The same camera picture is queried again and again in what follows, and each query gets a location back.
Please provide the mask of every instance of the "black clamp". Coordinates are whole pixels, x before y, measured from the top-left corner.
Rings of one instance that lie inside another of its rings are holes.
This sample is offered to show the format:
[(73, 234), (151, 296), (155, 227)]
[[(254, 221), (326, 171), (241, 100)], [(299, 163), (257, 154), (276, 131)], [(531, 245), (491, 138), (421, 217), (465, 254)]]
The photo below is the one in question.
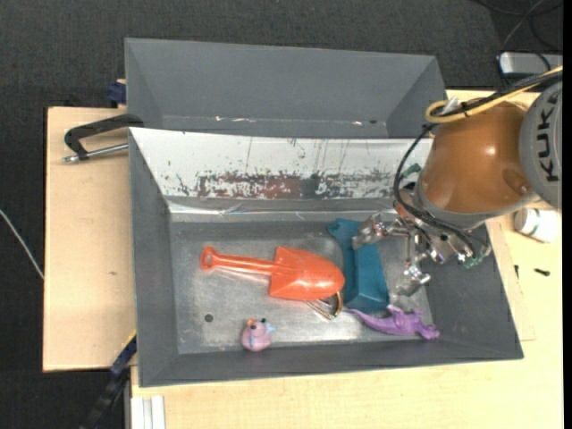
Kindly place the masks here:
[(143, 127), (143, 121), (133, 114), (122, 114), (113, 118), (104, 119), (102, 121), (91, 122), (89, 124), (81, 125), (69, 129), (63, 141), (75, 153), (75, 156), (67, 156), (63, 158), (64, 162), (78, 162), (85, 161), (93, 156), (101, 156), (103, 154), (112, 153), (127, 149), (127, 143), (122, 145), (115, 145), (113, 147), (104, 147), (95, 151), (87, 151), (81, 145), (80, 140), (87, 137), (92, 137), (100, 133), (108, 132), (111, 130), (121, 129), (123, 127)]

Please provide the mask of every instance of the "teal toy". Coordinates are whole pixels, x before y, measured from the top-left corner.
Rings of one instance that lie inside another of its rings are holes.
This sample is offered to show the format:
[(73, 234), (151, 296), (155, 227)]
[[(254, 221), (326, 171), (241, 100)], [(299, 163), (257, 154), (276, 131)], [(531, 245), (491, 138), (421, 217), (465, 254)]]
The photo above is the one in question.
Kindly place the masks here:
[(345, 307), (374, 313), (384, 310), (389, 303), (382, 263), (376, 245), (351, 247), (351, 238), (358, 233), (359, 222), (336, 219), (328, 224), (328, 232), (340, 243), (343, 251), (343, 287)]

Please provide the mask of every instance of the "shovel blade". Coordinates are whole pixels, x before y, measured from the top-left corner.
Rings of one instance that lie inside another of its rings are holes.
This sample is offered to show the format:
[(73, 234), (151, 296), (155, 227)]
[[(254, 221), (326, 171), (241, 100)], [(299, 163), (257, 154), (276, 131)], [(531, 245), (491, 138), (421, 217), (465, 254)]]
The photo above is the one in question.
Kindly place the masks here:
[(294, 300), (325, 299), (341, 291), (341, 270), (325, 257), (303, 249), (278, 247), (270, 275), (268, 293), (273, 297)]

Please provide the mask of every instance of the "orange toy shovel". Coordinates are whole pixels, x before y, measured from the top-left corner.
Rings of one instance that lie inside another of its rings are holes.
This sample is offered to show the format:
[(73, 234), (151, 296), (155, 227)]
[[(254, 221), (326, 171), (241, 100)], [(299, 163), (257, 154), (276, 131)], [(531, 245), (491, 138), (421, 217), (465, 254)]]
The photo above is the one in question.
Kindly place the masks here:
[(203, 270), (215, 267), (270, 275), (268, 293), (293, 300), (319, 300), (340, 292), (341, 270), (328, 259), (302, 249), (278, 247), (274, 261), (255, 257), (226, 256), (206, 247), (200, 257)]

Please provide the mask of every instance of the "purple toy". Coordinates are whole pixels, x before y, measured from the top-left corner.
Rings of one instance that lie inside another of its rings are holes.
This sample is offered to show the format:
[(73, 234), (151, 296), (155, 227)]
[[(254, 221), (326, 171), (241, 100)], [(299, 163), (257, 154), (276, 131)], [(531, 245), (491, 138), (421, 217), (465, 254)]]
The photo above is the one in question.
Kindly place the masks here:
[(439, 337), (439, 331), (434, 325), (423, 324), (421, 321), (422, 312), (415, 310), (413, 313), (406, 314), (394, 305), (388, 305), (385, 309), (390, 314), (385, 318), (376, 318), (354, 309), (347, 309), (346, 311), (357, 315), (366, 326), (383, 333), (415, 335), (418, 332), (424, 339), (428, 340)]
[(270, 332), (273, 331), (275, 329), (264, 318), (260, 321), (250, 318), (240, 335), (240, 343), (249, 351), (260, 351), (270, 346)]

